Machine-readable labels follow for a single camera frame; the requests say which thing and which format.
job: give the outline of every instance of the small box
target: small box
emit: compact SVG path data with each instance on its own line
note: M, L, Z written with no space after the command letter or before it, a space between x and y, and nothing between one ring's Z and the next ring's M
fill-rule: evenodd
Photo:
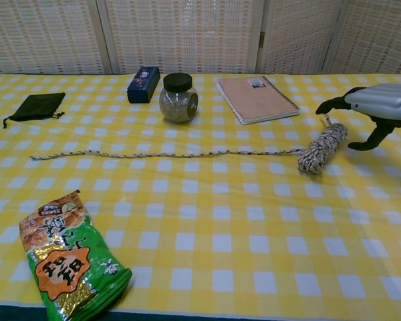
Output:
M158 67L141 67L128 86L130 103L150 102L160 79Z

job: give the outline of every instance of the table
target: table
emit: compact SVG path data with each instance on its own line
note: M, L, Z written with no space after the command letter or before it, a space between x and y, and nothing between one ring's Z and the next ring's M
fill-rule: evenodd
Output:
M111 159L31 155L281 150L324 129L318 104L400 75L267 76L299 116L243 126L215 88L194 75L198 116L170 124L158 107L129 104L133 75L0 75L0 304L41 306L18 223L80 189L113 254L134 272L120 312L249 318L401 320L401 129L379 148L342 146L318 176L296 156ZM8 122L29 94L65 92L59 120ZM367 116L334 110L362 140Z

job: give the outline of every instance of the wall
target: wall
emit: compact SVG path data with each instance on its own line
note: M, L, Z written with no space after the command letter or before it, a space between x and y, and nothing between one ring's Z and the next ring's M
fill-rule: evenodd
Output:
M140 65L400 73L401 0L0 0L0 73L127 74Z

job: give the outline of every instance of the notebook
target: notebook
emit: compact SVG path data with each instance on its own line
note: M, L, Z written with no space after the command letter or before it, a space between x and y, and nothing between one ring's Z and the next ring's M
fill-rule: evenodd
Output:
M244 125L300 113L266 77L223 78L217 88Z

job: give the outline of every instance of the glass jar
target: glass jar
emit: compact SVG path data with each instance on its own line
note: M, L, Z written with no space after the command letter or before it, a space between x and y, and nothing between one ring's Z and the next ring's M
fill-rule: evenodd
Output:
M163 78L159 96L160 111L171 122L188 122L196 116L198 93L192 84L192 76L177 72Z

